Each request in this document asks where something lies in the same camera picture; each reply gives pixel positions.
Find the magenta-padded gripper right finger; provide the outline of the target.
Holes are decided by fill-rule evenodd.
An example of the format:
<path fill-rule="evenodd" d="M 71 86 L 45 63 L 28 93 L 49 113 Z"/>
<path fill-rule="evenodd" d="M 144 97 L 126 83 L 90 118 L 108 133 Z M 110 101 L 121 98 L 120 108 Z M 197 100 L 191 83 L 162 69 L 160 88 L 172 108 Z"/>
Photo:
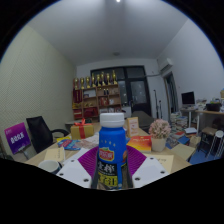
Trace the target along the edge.
<path fill-rule="evenodd" d="M 137 149 L 127 147 L 127 188 L 141 188 L 168 175 L 154 156 L 145 156 Z"/>

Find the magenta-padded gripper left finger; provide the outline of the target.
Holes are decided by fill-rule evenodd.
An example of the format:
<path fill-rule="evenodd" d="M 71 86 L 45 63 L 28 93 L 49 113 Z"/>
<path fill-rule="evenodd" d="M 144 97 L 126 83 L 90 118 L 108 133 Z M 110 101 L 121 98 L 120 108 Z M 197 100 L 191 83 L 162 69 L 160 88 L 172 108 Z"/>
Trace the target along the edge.
<path fill-rule="evenodd" d="M 96 189 L 98 148 L 82 148 L 64 162 L 58 176 L 83 188 Z"/>

